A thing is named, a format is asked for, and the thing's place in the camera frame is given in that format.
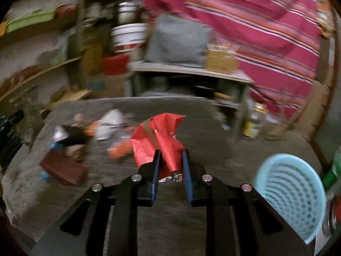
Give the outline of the orange snack wrapper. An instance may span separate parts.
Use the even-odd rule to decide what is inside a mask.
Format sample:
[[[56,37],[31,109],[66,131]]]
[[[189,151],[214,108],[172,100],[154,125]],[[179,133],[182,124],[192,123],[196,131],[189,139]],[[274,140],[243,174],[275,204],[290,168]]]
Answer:
[[[132,151],[132,145],[130,139],[122,139],[115,142],[107,149],[108,156],[112,159],[118,159],[125,157]]]

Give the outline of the wooden utensil holder box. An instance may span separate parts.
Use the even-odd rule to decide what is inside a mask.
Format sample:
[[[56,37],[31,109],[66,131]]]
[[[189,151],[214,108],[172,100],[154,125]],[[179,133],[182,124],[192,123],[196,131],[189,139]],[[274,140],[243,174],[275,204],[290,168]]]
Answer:
[[[211,72],[231,74],[239,68],[236,52],[238,46],[222,46],[208,44],[206,51],[206,70]]]

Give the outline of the white plastic bucket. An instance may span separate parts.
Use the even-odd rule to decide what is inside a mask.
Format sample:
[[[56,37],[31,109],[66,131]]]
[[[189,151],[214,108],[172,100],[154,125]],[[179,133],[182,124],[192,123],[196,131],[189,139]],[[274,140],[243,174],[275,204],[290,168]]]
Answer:
[[[148,36],[148,25],[131,23],[119,25],[111,29],[111,49],[114,52],[131,51],[143,45]]]

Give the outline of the red paper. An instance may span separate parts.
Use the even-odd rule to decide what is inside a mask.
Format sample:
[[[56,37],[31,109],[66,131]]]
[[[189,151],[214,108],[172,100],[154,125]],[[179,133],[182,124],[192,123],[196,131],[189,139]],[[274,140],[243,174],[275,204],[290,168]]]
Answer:
[[[182,171],[184,146],[176,139],[176,129],[184,116],[162,113],[140,123],[130,137],[136,165],[152,162],[156,150],[162,154],[159,178],[163,179]]]

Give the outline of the oil bottle yellow label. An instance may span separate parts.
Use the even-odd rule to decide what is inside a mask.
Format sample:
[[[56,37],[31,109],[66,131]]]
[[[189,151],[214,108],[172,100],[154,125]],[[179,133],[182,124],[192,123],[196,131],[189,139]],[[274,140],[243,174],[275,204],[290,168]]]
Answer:
[[[262,127],[266,122],[267,108],[262,103],[256,103],[249,114],[244,130],[243,137],[247,139],[256,139],[261,133]]]

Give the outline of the pink striped cloth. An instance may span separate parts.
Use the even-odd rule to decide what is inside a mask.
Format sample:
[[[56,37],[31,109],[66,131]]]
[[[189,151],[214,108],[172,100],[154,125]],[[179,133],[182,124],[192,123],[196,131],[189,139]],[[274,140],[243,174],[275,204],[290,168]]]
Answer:
[[[209,25],[223,45],[237,45],[251,97],[273,114],[302,107],[316,75],[320,30],[316,0],[142,0],[150,16],[171,13]]]

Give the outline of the light blue plastic basket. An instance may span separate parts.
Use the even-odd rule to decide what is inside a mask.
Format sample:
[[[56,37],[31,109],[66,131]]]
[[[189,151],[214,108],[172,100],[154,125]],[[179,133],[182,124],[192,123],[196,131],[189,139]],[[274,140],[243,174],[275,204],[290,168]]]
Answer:
[[[323,224],[327,198],[317,172],[301,158],[275,154],[258,168],[253,181],[258,193],[310,244]]]

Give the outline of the steel pot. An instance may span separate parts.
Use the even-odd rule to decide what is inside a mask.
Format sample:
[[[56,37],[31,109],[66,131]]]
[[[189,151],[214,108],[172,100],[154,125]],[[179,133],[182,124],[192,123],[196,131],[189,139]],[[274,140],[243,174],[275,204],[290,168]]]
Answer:
[[[118,25],[134,23],[137,20],[138,5],[134,2],[122,2],[118,5]]]

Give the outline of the white crumpled wrapper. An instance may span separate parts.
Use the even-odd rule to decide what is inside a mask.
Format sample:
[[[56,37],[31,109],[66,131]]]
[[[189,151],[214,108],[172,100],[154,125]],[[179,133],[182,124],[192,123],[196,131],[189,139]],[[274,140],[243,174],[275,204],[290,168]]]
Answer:
[[[113,109],[101,117],[95,130],[95,140],[106,140],[113,132],[125,124],[125,117],[118,109]]]

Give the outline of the grey cushion bag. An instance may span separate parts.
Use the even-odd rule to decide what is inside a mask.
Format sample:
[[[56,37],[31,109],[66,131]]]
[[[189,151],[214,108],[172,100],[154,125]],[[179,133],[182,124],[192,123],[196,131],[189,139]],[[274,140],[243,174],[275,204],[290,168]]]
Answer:
[[[151,63],[203,68],[212,29],[202,23],[172,15],[160,15],[147,45],[145,60]]]

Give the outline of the brown wallet pouch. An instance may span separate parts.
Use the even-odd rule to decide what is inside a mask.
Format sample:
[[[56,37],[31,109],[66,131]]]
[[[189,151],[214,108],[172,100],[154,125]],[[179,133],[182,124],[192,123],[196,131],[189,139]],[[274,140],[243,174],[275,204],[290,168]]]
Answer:
[[[81,186],[87,180],[88,169],[61,150],[51,149],[40,166],[65,186]]]

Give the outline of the low wooden shelf table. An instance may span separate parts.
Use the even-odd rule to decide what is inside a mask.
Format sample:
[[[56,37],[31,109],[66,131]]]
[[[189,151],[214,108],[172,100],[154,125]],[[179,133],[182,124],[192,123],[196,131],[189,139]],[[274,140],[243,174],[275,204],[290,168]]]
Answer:
[[[241,135],[248,88],[254,80],[240,69],[231,74],[150,62],[128,64],[134,96],[206,98],[231,119],[232,137]]]

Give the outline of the red plastic tub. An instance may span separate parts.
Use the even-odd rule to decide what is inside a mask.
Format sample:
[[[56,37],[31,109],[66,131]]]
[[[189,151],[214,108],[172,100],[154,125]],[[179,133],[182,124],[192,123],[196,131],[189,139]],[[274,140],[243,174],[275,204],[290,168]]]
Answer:
[[[101,59],[102,69],[106,76],[122,75],[127,71],[128,54],[116,54]]]

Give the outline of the wooden wall shelf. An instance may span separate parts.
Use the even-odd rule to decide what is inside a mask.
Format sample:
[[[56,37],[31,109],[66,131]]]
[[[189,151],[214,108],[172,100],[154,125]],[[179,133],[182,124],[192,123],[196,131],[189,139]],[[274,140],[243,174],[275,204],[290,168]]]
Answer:
[[[85,87],[81,67],[84,0],[17,0],[1,24],[1,101],[34,86],[46,101]]]

